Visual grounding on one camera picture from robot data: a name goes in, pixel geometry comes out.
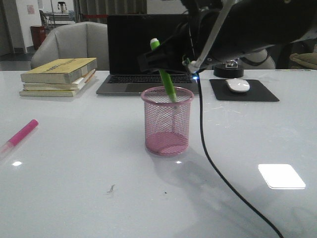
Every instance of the white mouse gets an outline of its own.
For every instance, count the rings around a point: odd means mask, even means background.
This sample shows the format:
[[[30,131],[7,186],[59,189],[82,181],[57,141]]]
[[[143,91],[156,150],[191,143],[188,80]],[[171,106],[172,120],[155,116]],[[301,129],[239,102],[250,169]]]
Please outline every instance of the white mouse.
[[[226,83],[229,89],[235,93],[244,93],[249,91],[250,89],[249,83],[247,82],[247,80],[244,80],[244,79],[231,78],[231,79],[227,79]]]

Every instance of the table surface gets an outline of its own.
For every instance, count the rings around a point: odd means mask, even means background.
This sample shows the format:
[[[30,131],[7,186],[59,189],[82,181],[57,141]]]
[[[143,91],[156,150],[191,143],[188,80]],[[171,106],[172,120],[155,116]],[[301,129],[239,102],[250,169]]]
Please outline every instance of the table surface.
[[[0,163],[0,237],[277,237],[209,164],[197,96],[188,150],[163,158],[145,149],[140,97],[95,94],[107,71],[73,98],[20,97],[21,73],[0,72],[0,144],[39,125]],[[274,103],[218,101],[211,78],[201,73],[213,161],[284,237],[316,238],[317,71],[246,70]],[[259,164],[290,164],[305,189],[269,188]]]

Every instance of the red trash bin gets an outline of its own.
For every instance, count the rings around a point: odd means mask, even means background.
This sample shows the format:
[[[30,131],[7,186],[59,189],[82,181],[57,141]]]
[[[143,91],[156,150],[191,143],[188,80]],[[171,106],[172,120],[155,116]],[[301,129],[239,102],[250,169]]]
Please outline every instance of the red trash bin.
[[[42,42],[45,40],[45,27],[44,26],[31,26],[31,35],[34,49],[37,50]]]

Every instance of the silver laptop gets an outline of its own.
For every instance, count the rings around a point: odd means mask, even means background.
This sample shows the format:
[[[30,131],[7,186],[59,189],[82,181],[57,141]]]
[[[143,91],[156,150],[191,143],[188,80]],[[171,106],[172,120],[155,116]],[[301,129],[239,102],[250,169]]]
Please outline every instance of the silver laptop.
[[[137,57],[151,50],[150,40],[165,41],[186,15],[110,15],[108,48],[110,75],[96,91],[99,95],[139,95],[144,90],[162,86],[159,72],[141,72]],[[188,75],[171,73],[176,87],[198,94],[197,82]]]

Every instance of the highlighter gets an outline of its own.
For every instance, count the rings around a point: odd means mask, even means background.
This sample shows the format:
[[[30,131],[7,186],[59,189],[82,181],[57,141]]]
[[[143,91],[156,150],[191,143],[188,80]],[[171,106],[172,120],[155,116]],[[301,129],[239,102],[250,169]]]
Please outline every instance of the highlighter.
[[[3,159],[9,152],[25,137],[27,136],[37,125],[38,121],[33,119],[26,124],[19,132],[17,132],[10,140],[8,140],[3,146],[0,146],[0,160]]]
[[[159,46],[159,40],[157,38],[151,39],[150,46],[151,49],[154,50],[156,47]],[[169,73],[167,73],[164,69],[159,69],[158,71],[165,87],[165,91],[169,96],[169,99],[171,100],[171,102],[175,103],[176,93]]]

